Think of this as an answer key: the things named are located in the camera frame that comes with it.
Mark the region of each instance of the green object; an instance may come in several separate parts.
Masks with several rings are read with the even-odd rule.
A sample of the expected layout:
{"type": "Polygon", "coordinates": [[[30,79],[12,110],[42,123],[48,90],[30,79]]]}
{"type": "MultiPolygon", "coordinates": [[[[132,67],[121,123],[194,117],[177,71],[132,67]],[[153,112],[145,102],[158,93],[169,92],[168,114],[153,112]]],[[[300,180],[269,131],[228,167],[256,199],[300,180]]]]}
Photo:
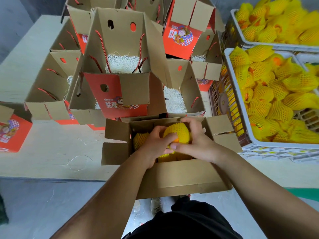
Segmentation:
{"type": "Polygon", "coordinates": [[[319,202],[319,189],[311,188],[286,188],[297,197],[312,199],[319,202]]]}
{"type": "Polygon", "coordinates": [[[2,224],[8,224],[9,218],[7,217],[7,214],[5,212],[4,202],[0,195],[0,225],[2,224]]]}

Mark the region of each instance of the hand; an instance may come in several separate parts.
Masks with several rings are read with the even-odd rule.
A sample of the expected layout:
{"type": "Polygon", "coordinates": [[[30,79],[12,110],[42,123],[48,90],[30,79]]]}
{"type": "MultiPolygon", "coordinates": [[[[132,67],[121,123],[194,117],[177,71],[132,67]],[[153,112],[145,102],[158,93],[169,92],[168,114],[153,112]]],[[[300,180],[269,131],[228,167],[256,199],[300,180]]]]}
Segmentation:
{"type": "Polygon", "coordinates": [[[161,138],[160,133],[163,133],[166,128],[166,126],[156,126],[142,147],[137,150],[137,152],[143,155],[143,157],[146,156],[146,159],[149,161],[149,169],[153,167],[155,160],[159,156],[174,152],[172,149],[167,147],[171,142],[177,139],[178,136],[175,133],[170,133],[166,137],[161,138]]]}
{"type": "Polygon", "coordinates": [[[193,141],[192,144],[172,143],[170,147],[174,151],[212,163],[217,163],[217,159],[224,152],[228,152],[228,148],[215,143],[205,135],[202,124],[198,120],[185,117],[181,119],[181,122],[189,123],[193,141]]]}

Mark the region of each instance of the person's left hand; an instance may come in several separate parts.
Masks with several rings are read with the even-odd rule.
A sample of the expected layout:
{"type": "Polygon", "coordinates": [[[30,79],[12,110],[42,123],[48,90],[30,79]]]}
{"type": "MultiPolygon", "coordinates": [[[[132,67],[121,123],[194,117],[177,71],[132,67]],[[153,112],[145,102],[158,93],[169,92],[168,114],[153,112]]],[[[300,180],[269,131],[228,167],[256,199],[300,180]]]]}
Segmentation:
{"type": "Polygon", "coordinates": [[[177,134],[170,133],[166,137],[161,138],[160,133],[163,133],[167,127],[165,126],[156,126],[153,131],[148,136],[145,143],[140,147],[137,152],[140,153],[144,158],[149,161],[148,168],[153,167],[155,160],[163,155],[170,154],[174,151],[167,148],[175,139],[178,138],[177,134]]]}

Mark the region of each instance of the gray floor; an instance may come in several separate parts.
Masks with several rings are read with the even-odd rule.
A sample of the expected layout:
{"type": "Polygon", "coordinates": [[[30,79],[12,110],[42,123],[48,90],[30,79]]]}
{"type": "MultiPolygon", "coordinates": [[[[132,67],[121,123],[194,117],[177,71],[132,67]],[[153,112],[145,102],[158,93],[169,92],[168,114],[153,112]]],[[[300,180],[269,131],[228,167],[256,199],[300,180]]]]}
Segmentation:
{"type": "MultiPolygon", "coordinates": [[[[103,184],[0,179],[0,194],[10,220],[0,226],[1,239],[49,239],[103,184]]],[[[214,205],[244,239],[266,238],[235,190],[192,194],[191,199],[214,205]]],[[[319,211],[319,202],[303,200],[319,211]]],[[[151,219],[150,201],[136,202],[124,235],[151,219]]],[[[171,210],[172,198],[162,198],[162,203],[165,212],[171,210]]]]}

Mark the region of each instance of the forearm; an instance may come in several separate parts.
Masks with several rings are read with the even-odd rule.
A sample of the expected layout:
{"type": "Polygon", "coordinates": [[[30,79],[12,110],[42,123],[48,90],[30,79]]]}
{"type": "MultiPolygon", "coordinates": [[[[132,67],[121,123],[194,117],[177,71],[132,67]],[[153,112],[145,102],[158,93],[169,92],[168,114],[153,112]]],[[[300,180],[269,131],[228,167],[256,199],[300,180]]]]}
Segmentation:
{"type": "Polygon", "coordinates": [[[319,213],[232,151],[217,165],[268,238],[318,238],[319,213]]]}
{"type": "Polygon", "coordinates": [[[51,239],[121,238],[147,166],[132,154],[51,239]]]}

